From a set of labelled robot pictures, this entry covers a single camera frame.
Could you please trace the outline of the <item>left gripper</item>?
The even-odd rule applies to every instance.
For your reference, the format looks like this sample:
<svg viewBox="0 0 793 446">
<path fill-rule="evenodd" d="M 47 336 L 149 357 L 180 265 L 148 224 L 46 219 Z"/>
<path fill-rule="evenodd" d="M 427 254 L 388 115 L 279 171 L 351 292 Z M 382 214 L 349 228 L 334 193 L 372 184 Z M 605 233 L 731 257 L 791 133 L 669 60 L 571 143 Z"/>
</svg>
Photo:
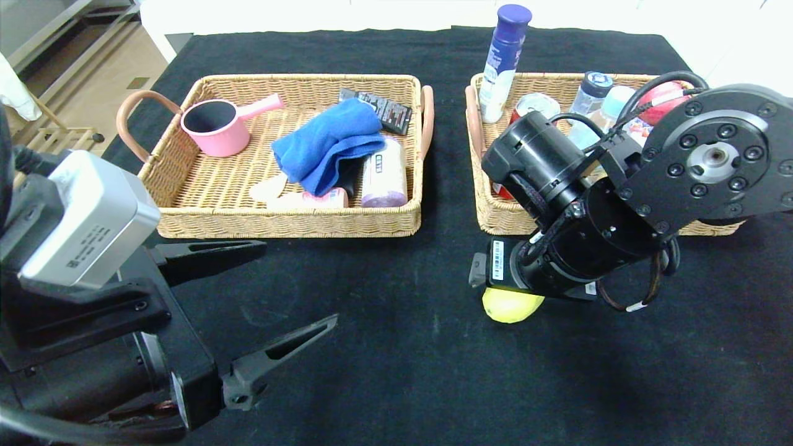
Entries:
<svg viewBox="0 0 793 446">
<path fill-rule="evenodd" d="M 181 429 L 206 424 L 224 404 L 255 409 L 270 379 L 328 336 L 339 314 L 233 359 L 220 378 L 171 286 L 246 265 L 266 249 L 260 240 L 139 247 L 96 290 L 12 271 L 12 408 L 76 423 L 164 415 Z"/>
</svg>

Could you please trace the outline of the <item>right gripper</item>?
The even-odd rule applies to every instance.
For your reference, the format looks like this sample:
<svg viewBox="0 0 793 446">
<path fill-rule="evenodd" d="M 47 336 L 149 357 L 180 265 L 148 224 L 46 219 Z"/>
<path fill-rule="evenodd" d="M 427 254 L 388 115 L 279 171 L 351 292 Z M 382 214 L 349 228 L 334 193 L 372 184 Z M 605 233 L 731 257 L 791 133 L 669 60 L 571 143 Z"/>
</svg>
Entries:
<svg viewBox="0 0 793 446">
<path fill-rule="evenodd" d="M 519 260 L 532 246 L 529 240 L 518 237 L 495 236 L 488 251 L 488 287 L 511 292 L 529 292 L 523 280 Z M 476 252 L 468 271 L 468 285 L 478 288 L 487 280 L 487 254 Z"/>
</svg>

